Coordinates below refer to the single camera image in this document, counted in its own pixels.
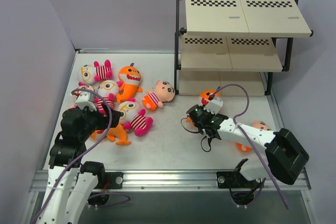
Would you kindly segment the orange shark plush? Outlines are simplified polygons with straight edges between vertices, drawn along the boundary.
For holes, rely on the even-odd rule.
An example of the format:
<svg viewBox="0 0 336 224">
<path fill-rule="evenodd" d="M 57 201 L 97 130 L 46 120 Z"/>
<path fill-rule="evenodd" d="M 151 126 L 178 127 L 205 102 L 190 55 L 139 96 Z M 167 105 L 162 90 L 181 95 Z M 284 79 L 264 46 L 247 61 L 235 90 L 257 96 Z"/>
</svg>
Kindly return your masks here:
<svg viewBox="0 0 336 224">
<path fill-rule="evenodd" d="M 106 136 L 103 139 L 107 138 L 110 142 L 116 142 L 117 145 L 130 145 L 131 141 L 128 140 L 128 134 L 123 126 L 119 123 L 116 127 L 111 127 Z"/>
<path fill-rule="evenodd" d="M 120 104 L 130 98 L 134 98 L 137 93 L 142 93 L 143 89 L 140 87 L 142 76 L 139 70 L 132 62 L 129 66 L 123 67 L 118 73 L 121 85 L 119 93 L 116 96 L 117 103 Z"/>
<path fill-rule="evenodd" d="M 198 105 L 199 106 L 203 106 L 203 105 L 207 105 L 209 102 L 209 96 L 212 95 L 215 92 L 215 90 L 204 90 L 198 98 Z M 217 97 L 221 97 L 220 93 L 215 94 Z M 191 121 L 191 119 L 189 117 L 187 117 L 187 119 L 185 120 L 185 122 L 187 123 L 191 123 L 194 126 L 194 123 Z"/>
</svg>

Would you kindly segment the orange shark plush back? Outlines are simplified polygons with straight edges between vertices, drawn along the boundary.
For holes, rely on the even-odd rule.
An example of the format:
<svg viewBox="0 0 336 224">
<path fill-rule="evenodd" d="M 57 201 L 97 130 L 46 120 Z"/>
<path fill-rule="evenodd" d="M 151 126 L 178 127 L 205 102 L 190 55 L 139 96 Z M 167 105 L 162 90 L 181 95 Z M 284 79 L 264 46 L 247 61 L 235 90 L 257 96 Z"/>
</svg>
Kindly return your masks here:
<svg viewBox="0 0 336 224">
<path fill-rule="evenodd" d="M 140 87 L 142 76 L 139 70 L 132 62 L 129 66 L 123 67 L 118 73 L 121 85 L 119 93 L 116 96 L 117 103 L 120 104 L 130 98 L 134 98 L 137 93 L 142 93 L 143 89 Z"/>
</svg>

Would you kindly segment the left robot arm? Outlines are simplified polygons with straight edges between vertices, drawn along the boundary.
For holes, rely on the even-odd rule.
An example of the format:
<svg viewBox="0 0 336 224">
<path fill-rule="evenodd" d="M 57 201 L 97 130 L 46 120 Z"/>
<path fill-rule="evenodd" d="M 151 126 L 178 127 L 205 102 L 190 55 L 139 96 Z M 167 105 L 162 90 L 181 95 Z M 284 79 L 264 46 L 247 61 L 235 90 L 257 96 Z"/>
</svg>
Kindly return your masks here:
<svg viewBox="0 0 336 224">
<path fill-rule="evenodd" d="M 49 155 L 48 181 L 40 211 L 31 223 L 77 223 L 94 188 L 106 183 L 99 162 L 81 163 L 89 152 L 86 140 L 96 130 L 105 134 L 118 125 L 121 112 L 106 108 L 106 114 L 75 107 L 62 114 L 61 131 Z"/>
</svg>

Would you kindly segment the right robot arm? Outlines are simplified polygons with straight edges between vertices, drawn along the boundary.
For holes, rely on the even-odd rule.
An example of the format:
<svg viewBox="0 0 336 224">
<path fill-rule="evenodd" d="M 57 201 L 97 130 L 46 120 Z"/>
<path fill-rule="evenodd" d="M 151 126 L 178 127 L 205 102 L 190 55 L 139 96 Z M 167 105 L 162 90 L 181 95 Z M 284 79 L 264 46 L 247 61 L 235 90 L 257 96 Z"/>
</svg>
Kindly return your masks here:
<svg viewBox="0 0 336 224">
<path fill-rule="evenodd" d="M 257 160 L 244 161 L 233 173 L 233 181 L 239 187 L 265 177 L 274 177 L 286 185 L 293 185 L 309 160 L 307 151 L 288 129 L 258 129 L 199 105 L 191 107 L 186 115 L 199 133 L 208 139 L 231 141 L 253 149 Z"/>
</svg>

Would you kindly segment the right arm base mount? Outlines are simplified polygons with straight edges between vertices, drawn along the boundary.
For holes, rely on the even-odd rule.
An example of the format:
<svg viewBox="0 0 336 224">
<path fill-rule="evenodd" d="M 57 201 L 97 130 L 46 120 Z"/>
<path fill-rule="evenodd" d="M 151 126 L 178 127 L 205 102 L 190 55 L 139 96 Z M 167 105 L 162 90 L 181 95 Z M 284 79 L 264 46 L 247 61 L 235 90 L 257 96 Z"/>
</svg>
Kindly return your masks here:
<svg viewBox="0 0 336 224">
<path fill-rule="evenodd" d="M 217 177 L 217 187 L 220 189 L 233 188 L 233 186 L 235 185 L 234 172 L 220 171 L 216 173 L 216 177 Z"/>
</svg>

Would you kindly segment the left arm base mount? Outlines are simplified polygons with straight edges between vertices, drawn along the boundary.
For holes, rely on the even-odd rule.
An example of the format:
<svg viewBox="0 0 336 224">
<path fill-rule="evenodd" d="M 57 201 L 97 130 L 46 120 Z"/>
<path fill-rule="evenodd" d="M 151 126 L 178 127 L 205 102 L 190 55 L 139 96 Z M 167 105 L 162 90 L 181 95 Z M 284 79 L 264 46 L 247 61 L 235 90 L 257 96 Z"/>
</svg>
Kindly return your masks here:
<svg viewBox="0 0 336 224">
<path fill-rule="evenodd" d="M 123 175 L 123 172 L 107 172 L 105 174 L 103 189 L 121 189 L 123 186 Z"/>
</svg>

